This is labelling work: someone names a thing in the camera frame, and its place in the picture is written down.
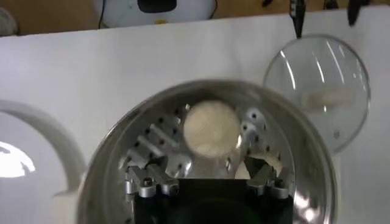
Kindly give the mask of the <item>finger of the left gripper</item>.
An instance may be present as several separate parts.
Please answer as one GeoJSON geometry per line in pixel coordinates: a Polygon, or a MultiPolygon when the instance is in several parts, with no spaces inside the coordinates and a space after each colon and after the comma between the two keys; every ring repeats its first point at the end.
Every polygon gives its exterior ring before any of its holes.
{"type": "Polygon", "coordinates": [[[362,6],[362,0],[349,0],[347,6],[347,19],[349,22],[349,26],[355,25],[361,6],[362,6]]]}
{"type": "Polygon", "coordinates": [[[302,37],[302,29],[305,18],[306,2],[305,0],[290,0],[289,15],[293,21],[296,38],[302,37]]]}

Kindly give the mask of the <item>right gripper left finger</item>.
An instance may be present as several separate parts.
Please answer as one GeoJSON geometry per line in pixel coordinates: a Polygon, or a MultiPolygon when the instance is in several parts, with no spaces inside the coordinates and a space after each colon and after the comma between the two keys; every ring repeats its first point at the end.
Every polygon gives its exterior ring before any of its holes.
{"type": "Polygon", "coordinates": [[[151,159],[146,163],[131,159],[125,172],[126,194],[137,194],[141,198],[154,197],[158,192],[170,197],[176,196],[179,193],[179,180],[165,172],[167,163],[166,156],[151,159]]]}

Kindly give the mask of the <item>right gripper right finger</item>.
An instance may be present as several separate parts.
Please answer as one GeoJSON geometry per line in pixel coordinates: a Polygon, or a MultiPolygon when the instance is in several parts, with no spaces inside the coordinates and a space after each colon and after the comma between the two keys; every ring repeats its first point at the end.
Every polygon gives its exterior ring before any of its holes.
{"type": "Polygon", "coordinates": [[[257,196],[267,193],[278,200],[289,197],[289,167],[283,166],[279,159],[246,156],[244,165],[250,176],[247,185],[257,196]]]}

